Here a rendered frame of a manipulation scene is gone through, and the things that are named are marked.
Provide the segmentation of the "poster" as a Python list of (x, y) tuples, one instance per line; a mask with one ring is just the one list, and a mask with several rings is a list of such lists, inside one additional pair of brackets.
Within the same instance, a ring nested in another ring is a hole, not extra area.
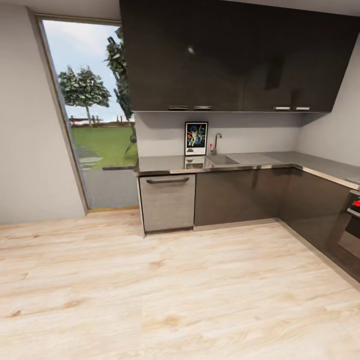
[(208, 156), (207, 141), (207, 121), (186, 121), (184, 123), (184, 156)]

